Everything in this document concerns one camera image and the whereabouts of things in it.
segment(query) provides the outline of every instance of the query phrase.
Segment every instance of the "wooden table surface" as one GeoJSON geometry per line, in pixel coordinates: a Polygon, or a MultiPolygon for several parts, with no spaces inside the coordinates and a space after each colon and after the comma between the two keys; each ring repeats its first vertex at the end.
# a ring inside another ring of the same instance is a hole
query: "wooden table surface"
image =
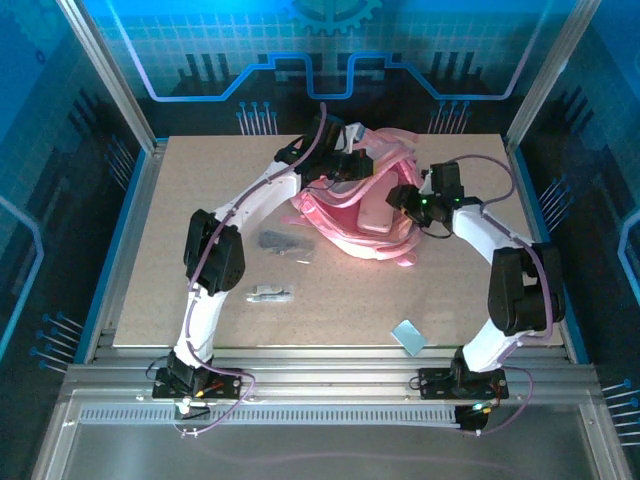
{"type": "MultiPolygon", "coordinates": [[[[212,211],[257,178],[273,154],[294,137],[171,137],[144,227],[118,323],[115,346],[173,346],[187,303],[182,256],[192,213],[212,211]]],[[[499,135],[421,135],[418,164],[467,153],[507,158],[499,135]]],[[[496,197],[508,176],[482,160],[460,165],[466,194],[496,197]]],[[[489,207],[506,224],[529,234],[517,194],[489,207]]],[[[391,330],[409,319],[429,345],[460,345],[486,322],[490,267],[466,242],[424,237],[418,264],[350,257],[311,228],[281,224],[295,214],[287,202],[261,225],[315,243],[310,264],[258,246],[245,246],[246,272],[224,304],[215,345],[397,345],[391,330]],[[248,303],[254,285],[292,285],[289,303],[248,303]]],[[[556,333],[552,344],[561,344],[556,333]]]]}

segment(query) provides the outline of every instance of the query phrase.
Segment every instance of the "glass panel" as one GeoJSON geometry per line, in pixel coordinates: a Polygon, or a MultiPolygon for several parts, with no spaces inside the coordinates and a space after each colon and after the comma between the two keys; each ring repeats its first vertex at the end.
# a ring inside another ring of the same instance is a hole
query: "glass panel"
{"type": "MultiPolygon", "coordinates": [[[[640,384],[639,24],[638,2],[602,2],[521,145],[543,228],[561,249],[591,360],[603,385],[628,377],[634,389],[640,384]],[[544,194],[550,185],[559,187],[544,194]]],[[[640,450],[626,450],[640,466],[640,450]]]]}
{"type": "Polygon", "coordinates": [[[583,438],[579,412],[552,407],[530,407],[486,438],[419,424],[243,425],[188,441],[171,425],[80,425],[63,478],[598,478],[583,438]]]}
{"type": "Polygon", "coordinates": [[[0,478],[29,478],[78,338],[43,315],[82,329],[139,148],[55,2],[0,13],[0,478]]]}
{"type": "Polygon", "coordinates": [[[573,0],[86,0],[157,136],[505,133],[573,0]]]}

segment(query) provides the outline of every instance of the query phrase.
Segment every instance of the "metal grille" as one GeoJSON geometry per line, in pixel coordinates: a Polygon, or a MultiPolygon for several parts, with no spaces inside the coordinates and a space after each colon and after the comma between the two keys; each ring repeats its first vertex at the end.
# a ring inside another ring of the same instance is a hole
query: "metal grille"
{"type": "MultiPolygon", "coordinates": [[[[211,414],[193,422],[220,418],[228,406],[213,406],[211,414]]],[[[88,405],[80,414],[85,424],[166,424],[175,419],[175,407],[162,405],[88,405]]],[[[246,405],[227,420],[235,425],[421,425],[456,426],[455,407],[418,406],[262,406],[246,405]]]]}

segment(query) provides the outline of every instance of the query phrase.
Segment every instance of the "pink fabric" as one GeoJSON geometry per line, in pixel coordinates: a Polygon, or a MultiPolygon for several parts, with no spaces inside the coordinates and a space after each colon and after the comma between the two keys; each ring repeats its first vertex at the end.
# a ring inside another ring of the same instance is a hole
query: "pink fabric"
{"type": "MultiPolygon", "coordinates": [[[[398,173],[399,184],[419,186],[420,176],[416,167],[414,150],[398,137],[417,142],[412,132],[398,129],[366,130],[362,141],[354,149],[365,148],[374,160],[374,175],[365,180],[338,184],[328,190],[305,189],[291,199],[302,214],[301,217],[286,217],[288,224],[313,225],[340,249],[357,258],[387,260],[395,259],[400,266],[414,265],[417,261],[411,250],[421,236],[412,221],[396,212],[389,234],[362,233],[357,228],[360,199],[386,172],[398,173]]],[[[324,188],[324,181],[311,186],[324,188]]]]}

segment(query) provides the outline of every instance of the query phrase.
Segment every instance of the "black small object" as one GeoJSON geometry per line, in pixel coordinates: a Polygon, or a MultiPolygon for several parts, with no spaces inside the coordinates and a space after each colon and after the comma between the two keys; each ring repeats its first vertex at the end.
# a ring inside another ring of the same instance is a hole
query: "black small object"
{"type": "Polygon", "coordinates": [[[475,432],[482,430],[489,422],[489,413],[484,409],[474,409],[473,407],[456,407],[456,423],[460,425],[460,430],[475,432]]]}

